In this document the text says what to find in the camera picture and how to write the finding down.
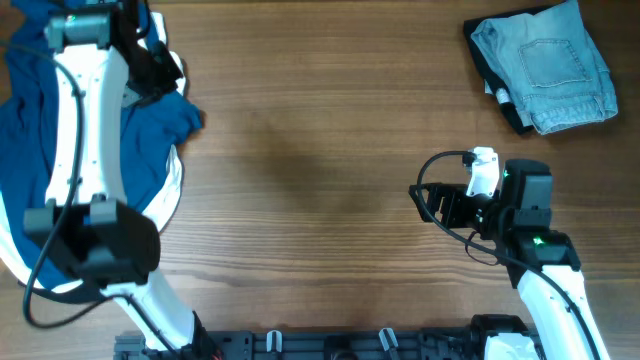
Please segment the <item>white t-shirt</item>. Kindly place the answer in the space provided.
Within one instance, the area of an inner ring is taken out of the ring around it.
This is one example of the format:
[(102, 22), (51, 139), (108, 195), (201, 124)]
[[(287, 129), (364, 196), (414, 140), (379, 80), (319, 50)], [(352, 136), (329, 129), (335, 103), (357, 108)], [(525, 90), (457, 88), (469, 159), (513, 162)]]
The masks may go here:
[[(163, 15), (160, 12), (151, 12), (152, 29), (156, 30), (159, 35), (159, 41), (164, 45), (167, 44), (166, 24)], [(182, 60), (174, 51), (170, 51), (170, 55), (176, 61), (179, 69), (184, 70)], [(187, 80), (185, 78), (178, 79), (177, 93), (180, 94), (181, 100), (184, 98)], [(176, 211), (180, 197), (183, 182), (183, 165), (179, 158), (176, 145), (171, 145), (166, 161), (165, 170), (167, 177), (163, 187), (156, 193), (149, 205), (144, 208), (143, 215), (149, 217), (156, 225), (159, 231), (169, 222), (171, 216)], [(14, 276), (21, 282), (26, 282), (31, 270), (25, 265), (21, 256), (18, 254), (14, 244), (13, 237), (10, 234), (10, 226), (8, 222), (7, 212), (5, 208), (4, 198), (1, 191), (1, 261), (3, 266), (6, 265)], [(68, 293), (82, 285), (82, 280), (68, 281), (62, 285), (53, 288), (53, 292), (57, 294)]]

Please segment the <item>folded light blue jeans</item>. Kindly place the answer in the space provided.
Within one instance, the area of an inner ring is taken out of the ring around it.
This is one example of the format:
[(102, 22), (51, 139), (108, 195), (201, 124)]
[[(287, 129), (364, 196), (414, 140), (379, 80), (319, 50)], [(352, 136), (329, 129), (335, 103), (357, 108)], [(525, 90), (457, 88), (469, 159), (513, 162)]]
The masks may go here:
[(610, 70), (585, 29), (579, 5), (565, 1), (535, 14), (487, 18), (470, 34), (505, 83), (525, 126), (541, 135), (604, 122), (618, 114)]

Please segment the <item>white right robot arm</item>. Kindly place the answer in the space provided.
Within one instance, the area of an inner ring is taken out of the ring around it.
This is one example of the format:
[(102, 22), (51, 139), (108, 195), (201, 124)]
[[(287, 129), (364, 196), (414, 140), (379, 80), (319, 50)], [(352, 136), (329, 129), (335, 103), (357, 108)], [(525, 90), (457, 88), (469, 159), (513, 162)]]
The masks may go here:
[(553, 177), (527, 159), (499, 164), (488, 148), (459, 151), (467, 184), (425, 182), (428, 166), (408, 188), (420, 217), (467, 248), (505, 267), (535, 326), (511, 316), (479, 315), (471, 352), (482, 359), (606, 359), (592, 315), (581, 261), (570, 237), (551, 227)]

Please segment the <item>black garment under pile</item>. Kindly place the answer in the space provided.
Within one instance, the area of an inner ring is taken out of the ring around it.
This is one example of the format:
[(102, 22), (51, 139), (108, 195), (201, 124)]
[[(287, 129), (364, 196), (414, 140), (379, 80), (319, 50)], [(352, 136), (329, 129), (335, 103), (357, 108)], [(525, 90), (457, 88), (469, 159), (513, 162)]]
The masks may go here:
[(105, 299), (105, 297), (101, 294), (99, 288), (84, 283), (81, 283), (71, 290), (63, 291), (61, 293), (56, 293), (52, 290), (36, 288), (32, 290), (32, 293), (49, 301), (72, 305), (93, 303)]

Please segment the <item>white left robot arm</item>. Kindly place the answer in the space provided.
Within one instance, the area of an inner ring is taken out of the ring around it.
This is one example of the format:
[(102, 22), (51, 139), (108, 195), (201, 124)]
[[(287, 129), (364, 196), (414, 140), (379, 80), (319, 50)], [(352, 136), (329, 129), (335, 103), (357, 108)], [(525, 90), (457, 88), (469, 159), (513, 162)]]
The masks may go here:
[(118, 303), (141, 330), (141, 356), (209, 359), (215, 345), (161, 273), (159, 231), (128, 205), (121, 175), (122, 109), (159, 99), (181, 77), (164, 45), (141, 45), (150, 25), (135, 1), (87, 1), (50, 17), (55, 163), (44, 205), (23, 224), (40, 250), (32, 274), (51, 262), (91, 291), (92, 307)]

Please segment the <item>folded black garment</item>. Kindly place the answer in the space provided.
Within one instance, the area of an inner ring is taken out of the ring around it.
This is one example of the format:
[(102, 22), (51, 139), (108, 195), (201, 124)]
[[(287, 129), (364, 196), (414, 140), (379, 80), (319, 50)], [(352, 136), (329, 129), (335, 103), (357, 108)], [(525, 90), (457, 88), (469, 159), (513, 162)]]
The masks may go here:
[(510, 97), (508, 86), (505, 82), (490, 68), (484, 55), (481, 53), (479, 47), (472, 40), (472, 33), (478, 28), (478, 26), (487, 19), (493, 18), (508, 18), (511, 16), (529, 14), (535, 15), (546, 9), (550, 8), (550, 5), (542, 5), (536, 7), (530, 7), (520, 10), (513, 10), (500, 14), (490, 15), (486, 17), (480, 17), (475, 19), (465, 20), (462, 26), (462, 33), (466, 40), (471, 59), (477, 70), (478, 74), (484, 81), (484, 90), (486, 94), (492, 95), (496, 98), (501, 114), (506, 119), (509, 126), (518, 135), (523, 135), (534, 130), (534, 126), (526, 124), (518, 114), (515, 104)]

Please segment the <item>blue t-shirt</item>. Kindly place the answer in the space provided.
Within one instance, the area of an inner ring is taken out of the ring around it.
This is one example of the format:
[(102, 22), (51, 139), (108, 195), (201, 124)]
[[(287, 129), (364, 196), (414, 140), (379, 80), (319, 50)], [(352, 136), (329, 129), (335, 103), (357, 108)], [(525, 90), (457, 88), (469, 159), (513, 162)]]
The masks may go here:
[[(40, 250), (24, 233), (23, 215), (28, 208), (43, 206), (50, 182), (57, 79), (49, 62), (20, 50), (8, 50), (5, 64), (11, 95), (1, 104), (1, 191), (10, 234), (31, 270)], [(122, 110), (121, 172), (129, 206), (141, 212), (149, 205), (167, 177), (170, 146), (177, 149), (201, 127), (200, 110), (181, 100), (177, 89), (148, 106)]]

